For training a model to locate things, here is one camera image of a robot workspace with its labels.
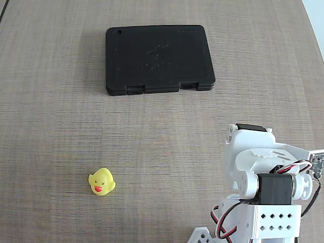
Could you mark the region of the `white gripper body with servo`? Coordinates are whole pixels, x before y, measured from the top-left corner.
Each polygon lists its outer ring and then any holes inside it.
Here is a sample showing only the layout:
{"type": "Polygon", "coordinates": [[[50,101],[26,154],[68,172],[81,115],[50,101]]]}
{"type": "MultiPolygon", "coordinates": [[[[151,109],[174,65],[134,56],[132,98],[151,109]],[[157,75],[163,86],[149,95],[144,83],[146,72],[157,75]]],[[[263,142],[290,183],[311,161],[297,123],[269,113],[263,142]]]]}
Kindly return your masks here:
{"type": "Polygon", "coordinates": [[[255,125],[230,124],[226,137],[226,157],[236,157],[241,151],[251,148],[270,148],[275,136],[265,128],[255,125]]]}

